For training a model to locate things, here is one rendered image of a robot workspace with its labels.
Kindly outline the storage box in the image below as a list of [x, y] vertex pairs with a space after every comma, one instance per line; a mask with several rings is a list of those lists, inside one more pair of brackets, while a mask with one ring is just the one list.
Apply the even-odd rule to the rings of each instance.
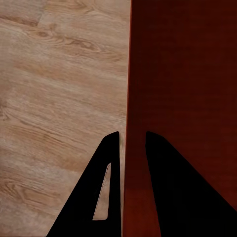
[[237, 212], [237, 0], [131, 0], [122, 237], [161, 237], [147, 131]]

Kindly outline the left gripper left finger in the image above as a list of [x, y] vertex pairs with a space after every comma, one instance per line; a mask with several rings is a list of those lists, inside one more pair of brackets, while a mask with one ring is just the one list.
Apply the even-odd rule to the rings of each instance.
[[[93, 220], [109, 163], [108, 218]], [[46, 237], [122, 237], [118, 131], [102, 139]]]

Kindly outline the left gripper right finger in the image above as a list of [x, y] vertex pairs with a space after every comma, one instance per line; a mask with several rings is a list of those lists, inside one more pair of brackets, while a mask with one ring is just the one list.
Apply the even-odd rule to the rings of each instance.
[[237, 212], [164, 137], [146, 132], [161, 237], [237, 237]]

